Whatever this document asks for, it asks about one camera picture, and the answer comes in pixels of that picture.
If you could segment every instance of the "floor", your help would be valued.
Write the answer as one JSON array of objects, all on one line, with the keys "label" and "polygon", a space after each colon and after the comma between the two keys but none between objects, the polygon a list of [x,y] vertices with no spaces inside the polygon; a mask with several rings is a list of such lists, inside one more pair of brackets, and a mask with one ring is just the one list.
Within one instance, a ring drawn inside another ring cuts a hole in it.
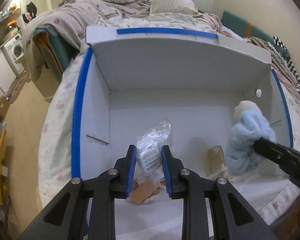
[{"label": "floor", "polygon": [[7,123],[6,155],[4,165],[9,168],[7,187],[12,207],[9,231],[12,239],[38,214],[38,148],[49,103],[36,86],[26,83],[17,100],[10,105]]}]

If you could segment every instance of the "light blue fuzzy fabric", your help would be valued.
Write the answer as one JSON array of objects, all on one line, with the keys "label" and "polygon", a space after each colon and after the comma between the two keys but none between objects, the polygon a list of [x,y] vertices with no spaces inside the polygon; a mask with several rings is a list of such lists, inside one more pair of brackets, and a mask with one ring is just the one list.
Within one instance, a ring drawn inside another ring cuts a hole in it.
[{"label": "light blue fuzzy fabric", "polygon": [[264,159],[253,149],[253,144],[261,137],[276,142],[275,132],[259,109],[245,110],[240,121],[231,128],[225,161],[233,176],[243,175],[256,168]]}]

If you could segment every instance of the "clear plastic packaging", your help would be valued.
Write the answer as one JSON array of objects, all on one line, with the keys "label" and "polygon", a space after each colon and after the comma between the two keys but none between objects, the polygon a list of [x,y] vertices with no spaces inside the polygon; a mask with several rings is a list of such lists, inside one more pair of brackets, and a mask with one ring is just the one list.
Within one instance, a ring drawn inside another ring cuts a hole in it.
[{"label": "clear plastic packaging", "polygon": [[153,182],[164,180],[161,159],[163,145],[169,145],[171,153],[174,153],[172,128],[167,118],[156,122],[138,137],[135,174],[139,185],[149,177]]}]

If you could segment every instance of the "silver bolt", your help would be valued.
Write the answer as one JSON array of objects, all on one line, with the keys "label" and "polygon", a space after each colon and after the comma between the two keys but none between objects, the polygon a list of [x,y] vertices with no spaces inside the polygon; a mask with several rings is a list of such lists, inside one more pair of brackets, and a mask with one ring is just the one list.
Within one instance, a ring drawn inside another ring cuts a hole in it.
[{"label": "silver bolt", "polygon": [[80,178],[73,178],[73,179],[71,179],[71,183],[72,183],[72,184],[79,184],[80,181],[81,181]]},{"label": "silver bolt", "polygon": [[188,169],[183,169],[180,171],[182,175],[189,175],[190,171]]},{"label": "silver bolt", "polygon": [[108,174],[109,175],[116,175],[118,171],[116,169],[109,169]]},{"label": "silver bolt", "polygon": [[218,183],[224,185],[227,183],[227,180],[225,178],[218,178]]}]

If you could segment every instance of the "white pillow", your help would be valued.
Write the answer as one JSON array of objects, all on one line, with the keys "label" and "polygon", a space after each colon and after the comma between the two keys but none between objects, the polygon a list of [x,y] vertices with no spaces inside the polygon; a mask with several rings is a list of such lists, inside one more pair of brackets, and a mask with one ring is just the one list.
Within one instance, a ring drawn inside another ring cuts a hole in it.
[{"label": "white pillow", "polygon": [[201,15],[191,0],[151,0],[150,14],[162,12],[183,13],[191,16]]}]

